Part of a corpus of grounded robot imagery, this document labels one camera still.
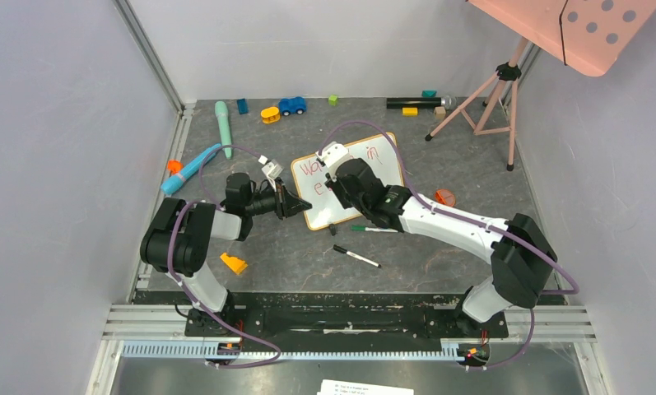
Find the orange circular object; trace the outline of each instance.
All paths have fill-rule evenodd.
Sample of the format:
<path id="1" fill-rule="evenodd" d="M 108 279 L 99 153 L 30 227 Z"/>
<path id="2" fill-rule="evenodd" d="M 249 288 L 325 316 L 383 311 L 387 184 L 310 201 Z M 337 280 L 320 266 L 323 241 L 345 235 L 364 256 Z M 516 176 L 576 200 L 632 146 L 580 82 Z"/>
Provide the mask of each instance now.
<path id="1" fill-rule="evenodd" d="M 170 173 L 177 174 L 182 170 L 182 162 L 179 160 L 168 160 L 168 170 Z"/>
<path id="2" fill-rule="evenodd" d="M 456 197 L 448 189 L 437 189 L 435 198 L 437 202 L 445 206 L 453 207 L 456 204 Z"/>

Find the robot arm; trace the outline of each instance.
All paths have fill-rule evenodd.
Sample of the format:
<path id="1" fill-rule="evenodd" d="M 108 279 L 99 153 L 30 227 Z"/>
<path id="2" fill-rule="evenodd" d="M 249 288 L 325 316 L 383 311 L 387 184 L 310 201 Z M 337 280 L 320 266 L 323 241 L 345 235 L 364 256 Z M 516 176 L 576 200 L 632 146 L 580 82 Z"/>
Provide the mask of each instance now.
<path id="1" fill-rule="evenodd" d="M 330 144 L 318 159 L 327 169 L 325 184 L 342 207 L 354 207 L 378 227 L 429 236 L 465 249 L 492 265 L 492 276 L 470 288 L 457 306 L 457 310 L 475 321 L 470 323 L 472 326 L 488 321 L 511 305 L 524 308 L 536 305 L 552 272 L 539 257 L 486 228 L 434 212 L 413 198 L 407 188 L 384 186 L 365 161 L 350 159 L 342 144 Z M 442 211 L 507 230 L 557 260 L 536 223 L 527 216 L 517 214 L 512 221 L 487 218 L 420 197 Z"/>
<path id="2" fill-rule="evenodd" d="M 286 189 L 278 177 L 281 166 L 270 162 L 263 167 L 268 177 L 267 188 L 257 188 L 246 173 L 234 173 L 226 179 L 224 211 L 216 205 L 200 202 L 183 219 L 183 227 L 175 239 L 173 269 L 181 281 L 211 311 L 222 312 L 228 290 L 219 284 L 205 263 L 210 238 L 245 241 L 253 227 L 253 217 L 274 212 L 280 220 L 310 209 L 307 201 Z M 157 272 L 168 273 L 168 249 L 173 225 L 186 201 L 172 197 L 163 199 L 143 237 L 141 260 Z"/>

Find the cable tie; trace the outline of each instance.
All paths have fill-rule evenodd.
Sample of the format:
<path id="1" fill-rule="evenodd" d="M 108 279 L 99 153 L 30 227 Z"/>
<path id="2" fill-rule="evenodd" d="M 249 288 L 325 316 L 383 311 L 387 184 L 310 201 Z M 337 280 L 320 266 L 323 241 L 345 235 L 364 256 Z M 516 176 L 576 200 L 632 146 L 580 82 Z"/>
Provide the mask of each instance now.
<path id="1" fill-rule="evenodd" d="M 485 221 L 485 231 L 489 232 L 490 231 L 490 226 L 492 225 L 492 222 L 494 221 L 494 218 L 491 218 L 487 221 Z"/>

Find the black marker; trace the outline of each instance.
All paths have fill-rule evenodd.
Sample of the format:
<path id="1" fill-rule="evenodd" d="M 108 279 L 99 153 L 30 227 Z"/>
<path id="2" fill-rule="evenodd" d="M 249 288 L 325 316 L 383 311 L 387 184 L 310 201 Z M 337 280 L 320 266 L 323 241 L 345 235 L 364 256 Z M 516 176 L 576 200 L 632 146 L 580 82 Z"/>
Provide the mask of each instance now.
<path id="1" fill-rule="evenodd" d="M 346 253 L 346 254 L 349 255 L 350 257 L 352 257 L 352 258 L 356 258 L 356 259 L 359 259 L 360 261 L 364 261 L 364 262 L 368 263 L 369 265 L 374 265 L 374 266 L 376 266 L 376 267 L 378 267 L 378 268 L 381 268 L 381 265 L 380 265 L 379 263 L 376 263 L 376 262 L 372 261 L 371 259 L 364 258 L 364 257 L 362 257 L 361 255 L 358 255 L 358 254 L 356 254 L 356 253 L 353 253 L 352 251 L 347 251 L 346 248 L 344 248 L 344 247 L 340 247 L 340 246 L 337 245 L 337 244 L 333 245 L 333 249 L 334 249 L 335 251 L 339 252 L 339 253 Z"/>
<path id="2" fill-rule="evenodd" d="M 444 106 L 446 102 L 442 97 L 389 97 L 386 99 L 387 109 L 401 109 L 403 107 L 417 107 L 418 109 L 433 109 Z"/>

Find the black tripod clamp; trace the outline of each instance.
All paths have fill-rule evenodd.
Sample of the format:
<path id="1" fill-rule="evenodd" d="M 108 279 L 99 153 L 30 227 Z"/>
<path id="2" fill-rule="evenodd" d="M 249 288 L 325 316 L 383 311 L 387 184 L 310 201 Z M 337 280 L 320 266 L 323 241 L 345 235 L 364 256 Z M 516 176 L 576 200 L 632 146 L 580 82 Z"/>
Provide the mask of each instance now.
<path id="1" fill-rule="evenodd" d="M 500 81 L 517 81 L 522 76 L 519 66 L 511 67 L 509 63 L 503 63 L 497 66 L 496 70 Z"/>

